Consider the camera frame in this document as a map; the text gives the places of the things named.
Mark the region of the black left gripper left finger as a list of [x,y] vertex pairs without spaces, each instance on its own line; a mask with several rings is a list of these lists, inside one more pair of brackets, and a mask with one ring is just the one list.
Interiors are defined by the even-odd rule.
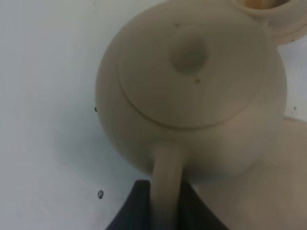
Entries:
[[150,230],[150,182],[137,180],[107,230]]

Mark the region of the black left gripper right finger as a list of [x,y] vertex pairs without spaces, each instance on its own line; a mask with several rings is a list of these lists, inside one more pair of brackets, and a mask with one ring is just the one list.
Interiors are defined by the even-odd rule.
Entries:
[[178,228],[180,230],[228,230],[228,227],[203,203],[187,182],[183,182],[180,188]]

